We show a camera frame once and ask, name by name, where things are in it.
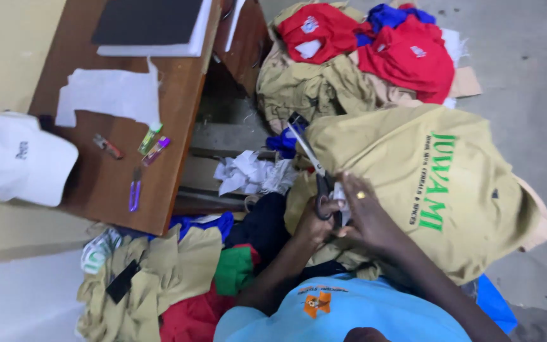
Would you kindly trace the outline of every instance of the sleeve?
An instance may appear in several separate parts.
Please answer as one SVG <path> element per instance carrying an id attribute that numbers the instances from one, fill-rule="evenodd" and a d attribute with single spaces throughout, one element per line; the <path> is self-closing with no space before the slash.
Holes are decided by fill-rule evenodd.
<path id="1" fill-rule="evenodd" d="M 228 312 L 225 312 L 217 324 L 214 342 L 227 341 L 239 330 L 244 329 L 249 324 L 260 320 L 266 320 L 269 316 L 252 307 L 237 306 Z"/>

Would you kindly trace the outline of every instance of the orange logo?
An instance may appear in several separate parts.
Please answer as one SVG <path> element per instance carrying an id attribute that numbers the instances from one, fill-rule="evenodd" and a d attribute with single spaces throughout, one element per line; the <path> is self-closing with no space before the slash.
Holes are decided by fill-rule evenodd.
<path id="1" fill-rule="evenodd" d="M 308 294 L 303 311 L 307 312 L 311 318 L 315 318 L 318 310 L 327 314 L 330 312 L 330 293 L 320 291 L 319 297 Z"/>

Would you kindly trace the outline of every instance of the purple thread snips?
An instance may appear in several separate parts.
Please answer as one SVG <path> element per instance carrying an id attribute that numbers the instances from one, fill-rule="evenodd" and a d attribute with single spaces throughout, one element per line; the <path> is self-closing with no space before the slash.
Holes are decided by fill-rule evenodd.
<path id="1" fill-rule="evenodd" d="M 139 197 L 141 196 L 141 168 L 135 167 L 130 184 L 130 202 L 128 210 L 131 212 L 139 208 Z"/>

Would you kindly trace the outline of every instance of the black notebook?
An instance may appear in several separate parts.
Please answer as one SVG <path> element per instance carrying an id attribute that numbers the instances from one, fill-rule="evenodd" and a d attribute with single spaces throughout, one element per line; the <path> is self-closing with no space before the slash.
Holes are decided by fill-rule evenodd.
<path id="1" fill-rule="evenodd" d="M 190 41 L 202 0 L 110 0 L 92 42 L 171 45 Z"/>

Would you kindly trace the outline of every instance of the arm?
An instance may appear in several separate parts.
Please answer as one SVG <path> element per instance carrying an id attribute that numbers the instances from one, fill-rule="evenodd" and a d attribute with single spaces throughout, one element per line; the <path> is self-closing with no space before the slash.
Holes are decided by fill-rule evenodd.
<path id="1" fill-rule="evenodd" d="M 338 211 L 339 203 L 330 201 L 322 209 L 324 212 Z M 254 307 L 268 316 L 273 315 L 285 295 L 298 285 L 297 279 L 309 258 L 330 232 L 332 219 L 326 222 L 316 217 L 312 198 L 305 206 L 295 235 L 254 282 L 239 293 L 236 305 Z"/>
<path id="2" fill-rule="evenodd" d="M 456 319 L 473 342 L 510 341 L 503 330 L 393 222 L 367 183 L 347 173 L 340 177 L 355 225 L 354 230 L 348 231 L 348 238 L 374 256 L 382 256 L 397 265 L 423 298 Z"/>

